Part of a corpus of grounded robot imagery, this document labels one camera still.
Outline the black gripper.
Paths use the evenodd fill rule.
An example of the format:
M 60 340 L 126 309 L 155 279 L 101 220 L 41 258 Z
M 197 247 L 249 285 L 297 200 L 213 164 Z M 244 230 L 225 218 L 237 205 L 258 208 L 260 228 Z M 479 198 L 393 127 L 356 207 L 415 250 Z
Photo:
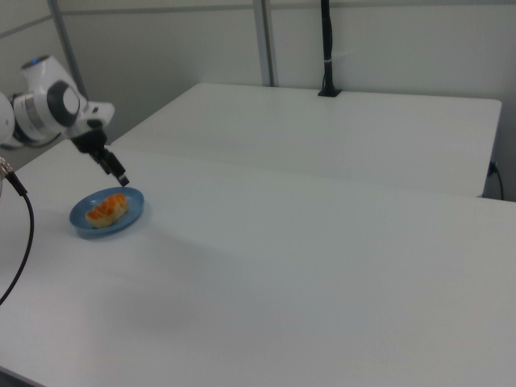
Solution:
M 94 129 L 71 139 L 80 153 L 94 155 L 94 160 L 106 173 L 112 174 L 118 183 L 125 187 L 130 181 L 126 169 L 116 155 L 106 148 L 107 136 L 103 129 Z

